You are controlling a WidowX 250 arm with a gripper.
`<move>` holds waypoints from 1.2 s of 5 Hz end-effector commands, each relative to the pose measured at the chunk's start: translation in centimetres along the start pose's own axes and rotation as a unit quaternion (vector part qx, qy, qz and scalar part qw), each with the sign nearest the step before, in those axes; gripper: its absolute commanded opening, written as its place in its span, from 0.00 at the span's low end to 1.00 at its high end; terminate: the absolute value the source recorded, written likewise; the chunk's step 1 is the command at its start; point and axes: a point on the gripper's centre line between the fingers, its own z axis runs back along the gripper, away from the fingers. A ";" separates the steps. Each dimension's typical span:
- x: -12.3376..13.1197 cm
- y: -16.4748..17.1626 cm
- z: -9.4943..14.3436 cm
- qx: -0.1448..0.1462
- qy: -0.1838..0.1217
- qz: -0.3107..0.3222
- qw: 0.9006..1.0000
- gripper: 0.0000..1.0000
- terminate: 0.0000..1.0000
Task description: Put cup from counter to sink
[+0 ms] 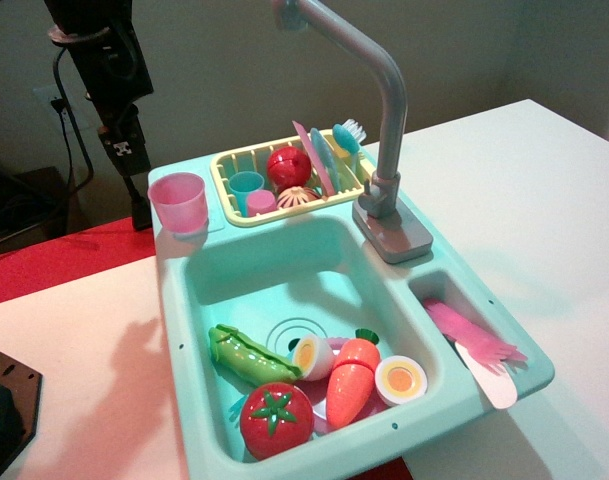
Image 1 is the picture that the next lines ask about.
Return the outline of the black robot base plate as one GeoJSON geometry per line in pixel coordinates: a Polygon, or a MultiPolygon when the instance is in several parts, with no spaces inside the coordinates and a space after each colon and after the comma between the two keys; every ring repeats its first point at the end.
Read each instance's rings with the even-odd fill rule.
{"type": "Polygon", "coordinates": [[[36,434],[42,379],[0,351],[0,477],[36,434]]]}

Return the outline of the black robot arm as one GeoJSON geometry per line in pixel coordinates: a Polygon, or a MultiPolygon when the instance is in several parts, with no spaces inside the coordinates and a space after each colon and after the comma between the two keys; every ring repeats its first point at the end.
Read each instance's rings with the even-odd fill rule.
{"type": "Polygon", "coordinates": [[[95,107],[98,137],[131,197],[137,231],[151,226],[148,202],[132,177],[151,169],[135,102],[153,85],[132,23],[130,1],[47,1],[53,44],[67,50],[95,107]]]}

